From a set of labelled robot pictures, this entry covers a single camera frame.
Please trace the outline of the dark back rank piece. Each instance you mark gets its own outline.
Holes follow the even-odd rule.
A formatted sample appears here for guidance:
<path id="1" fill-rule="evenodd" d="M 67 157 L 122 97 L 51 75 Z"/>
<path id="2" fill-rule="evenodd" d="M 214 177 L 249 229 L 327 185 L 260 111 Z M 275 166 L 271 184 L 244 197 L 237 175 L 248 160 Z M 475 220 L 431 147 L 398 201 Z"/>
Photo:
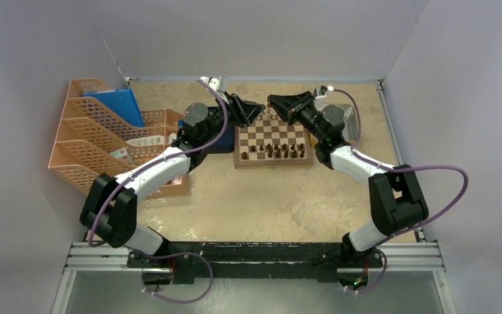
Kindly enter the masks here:
<path id="1" fill-rule="evenodd" d="M 266 159 L 270 159 L 270 158 L 273 157 L 273 148 L 272 148 L 272 146 L 267 145 L 265 147 L 265 155 L 266 155 Z"/>

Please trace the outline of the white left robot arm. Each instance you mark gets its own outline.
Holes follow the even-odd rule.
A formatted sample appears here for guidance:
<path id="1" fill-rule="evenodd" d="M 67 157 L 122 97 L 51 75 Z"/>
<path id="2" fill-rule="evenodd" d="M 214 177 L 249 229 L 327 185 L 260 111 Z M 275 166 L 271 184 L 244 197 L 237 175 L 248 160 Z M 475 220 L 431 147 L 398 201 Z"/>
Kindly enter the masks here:
<path id="1" fill-rule="evenodd" d="M 228 126 L 247 127 L 266 108 L 236 94 L 223 94 L 216 100 L 216 108 L 203 103 L 189 105 L 176 140 L 160 155 L 115 177 L 102 173 L 95 178 L 80 215 L 80 222 L 89 230 L 91 247 L 128 247 L 142 252 L 154 268 L 167 263 L 169 250 L 162 245 L 164 238 L 137 222 L 138 204 L 199 166 Z"/>

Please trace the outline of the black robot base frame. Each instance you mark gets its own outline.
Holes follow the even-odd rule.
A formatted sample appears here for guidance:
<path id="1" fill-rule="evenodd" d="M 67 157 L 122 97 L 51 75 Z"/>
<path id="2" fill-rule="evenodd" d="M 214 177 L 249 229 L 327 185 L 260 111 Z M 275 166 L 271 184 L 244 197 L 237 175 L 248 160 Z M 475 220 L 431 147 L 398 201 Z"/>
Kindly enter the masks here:
<path id="1" fill-rule="evenodd" d="M 383 265 L 371 249 L 345 259 L 341 242 L 196 242 L 170 241 L 153 258 L 130 253 L 129 268 L 173 272 L 175 284 L 209 279 L 314 279 L 353 285 L 368 282 L 368 271 Z"/>

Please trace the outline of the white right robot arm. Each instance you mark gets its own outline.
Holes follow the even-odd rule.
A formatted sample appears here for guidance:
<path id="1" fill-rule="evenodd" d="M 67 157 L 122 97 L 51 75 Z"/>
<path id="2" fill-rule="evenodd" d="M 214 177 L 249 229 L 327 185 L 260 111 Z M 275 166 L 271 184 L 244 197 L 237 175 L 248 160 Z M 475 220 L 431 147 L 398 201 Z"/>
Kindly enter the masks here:
<path id="1" fill-rule="evenodd" d="M 342 238 L 341 258 L 349 266 L 364 261 L 367 251 L 396 233 L 425 221 L 429 210 L 416 174 L 408 165 L 378 162 L 352 146 L 343 135 L 344 111 L 328 105 L 319 111 L 311 92 L 269 95 L 267 103 L 287 125 L 300 123 L 316 139 L 318 161 L 363 183 L 369 190 L 371 218 Z"/>

